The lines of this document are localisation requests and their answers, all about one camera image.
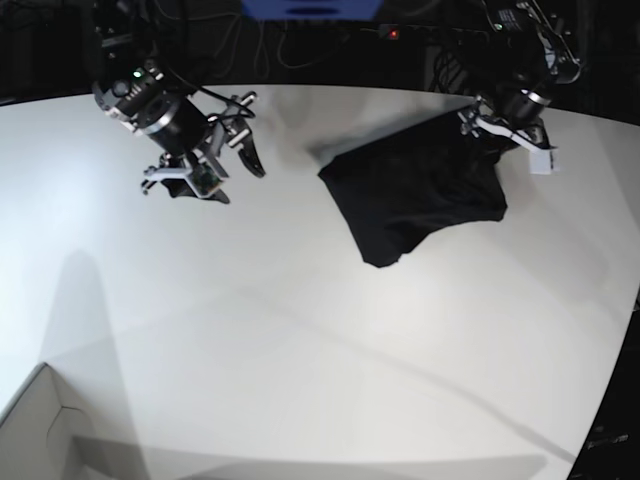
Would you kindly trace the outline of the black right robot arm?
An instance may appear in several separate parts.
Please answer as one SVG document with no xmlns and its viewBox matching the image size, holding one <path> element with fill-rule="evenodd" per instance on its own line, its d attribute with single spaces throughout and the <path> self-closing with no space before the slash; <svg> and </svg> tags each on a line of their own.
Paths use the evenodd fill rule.
<svg viewBox="0 0 640 480">
<path fill-rule="evenodd" d="M 174 64 L 187 50 L 191 19 L 186 2 L 177 9 L 179 36 L 171 41 L 156 2 L 95 2 L 103 67 L 92 92 L 107 117 L 161 150 L 157 164 L 144 170 L 142 193 L 161 185 L 173 198 L 228 204 L 223 185 L 229 175 L 220 163 L 225 148 L 253 176 L 266 174 L 249 125 L 257 95 L 224 96 L 178 72 Z"/>
</svg>

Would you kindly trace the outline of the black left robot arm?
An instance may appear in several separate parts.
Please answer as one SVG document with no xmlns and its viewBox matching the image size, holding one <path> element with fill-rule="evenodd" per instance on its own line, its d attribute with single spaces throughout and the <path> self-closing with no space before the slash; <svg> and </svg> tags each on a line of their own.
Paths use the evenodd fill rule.
<svg viewBox="0 0 640 480">
<path fill-rule="evenodd" d="M 479 83 L 473 102 L 458 111 L 461 133 L 500 138 L 529 151 L 551 155 L 554 147 L 541 119 L 557 86 L 575 82 L 582 66 L 562 30 L 537 1 L 479 1 L 491 28 L 490 53 L 458 58 Z"/>
</svg>

